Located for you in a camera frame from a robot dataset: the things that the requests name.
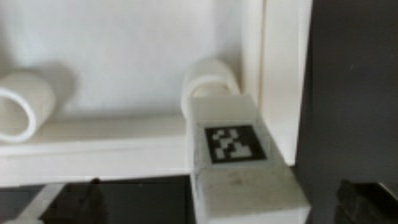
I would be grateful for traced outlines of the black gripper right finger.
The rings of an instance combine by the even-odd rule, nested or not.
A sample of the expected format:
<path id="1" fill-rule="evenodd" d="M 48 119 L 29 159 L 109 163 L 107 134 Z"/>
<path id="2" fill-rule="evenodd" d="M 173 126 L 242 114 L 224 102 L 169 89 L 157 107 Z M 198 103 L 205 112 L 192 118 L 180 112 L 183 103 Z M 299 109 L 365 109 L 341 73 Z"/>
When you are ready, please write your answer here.
<path id="1" fill-rule="evenodd" d="M 334 224 L 398 224 L 398 199 L 377 182 L 341 181 Z"/>

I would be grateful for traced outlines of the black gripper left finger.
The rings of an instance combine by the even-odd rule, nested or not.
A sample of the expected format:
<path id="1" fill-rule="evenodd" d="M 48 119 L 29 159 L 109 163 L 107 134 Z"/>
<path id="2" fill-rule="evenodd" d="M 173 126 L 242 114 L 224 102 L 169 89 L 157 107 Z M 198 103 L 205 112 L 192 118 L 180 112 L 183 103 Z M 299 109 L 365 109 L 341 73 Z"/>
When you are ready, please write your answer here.
<path id="1" fill-rule="evenodd" d="M 109 224 L 100 183 L 48 184 L 11 224 Z"/>

